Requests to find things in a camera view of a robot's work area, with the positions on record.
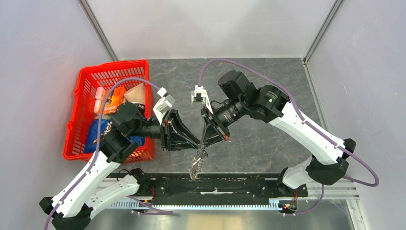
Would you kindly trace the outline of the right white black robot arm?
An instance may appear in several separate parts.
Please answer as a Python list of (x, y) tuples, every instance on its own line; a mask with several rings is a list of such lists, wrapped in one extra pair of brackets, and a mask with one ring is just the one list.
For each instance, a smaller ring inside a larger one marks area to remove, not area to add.
[(248, 115), (284, 131), (312, 154), (303, 163), (282, 171), (276, 183), (280, 195), (289, 196), (310, 181), (332, 185), (345, 176), (349, 163), (344, 150), (353, 151), (355, 141), (334, 137), (307, 116), (299, 115), (289, 96), (280, 89), (272, 85), (256, 88), (240, 71), (229, 71), (218, 85), (227, 96), (219, 108), (212, 108), (204, 87), (196, 85), (191, 91), (193, 103), (204, 103), (201, 110), (206, 125), (201, 141), (204, 147), (228, 140), (228, 127)]

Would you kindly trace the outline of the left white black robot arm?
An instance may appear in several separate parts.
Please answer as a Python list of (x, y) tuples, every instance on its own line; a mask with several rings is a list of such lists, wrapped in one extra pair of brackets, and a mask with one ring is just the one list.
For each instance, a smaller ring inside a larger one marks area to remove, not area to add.
[(96, 192), (98, 185), (138, 148), (134, 136), (160, 139), (169, 151), (197, 149), (199, 139), (182, 123), (179, 113), (169, 109), (159, 119), (144, 118), (135, 103), (120, 105), (111, 117), (113, 127), (103, 138), (90, 161), (78, 175), (54, 197), (44, 197), (39, 205), (47, 214), (45, 228), (82, 230), (102, 210), (123, 197), (146, 195), (150, 177), (141, 169), (132, 169), (123, 179)]

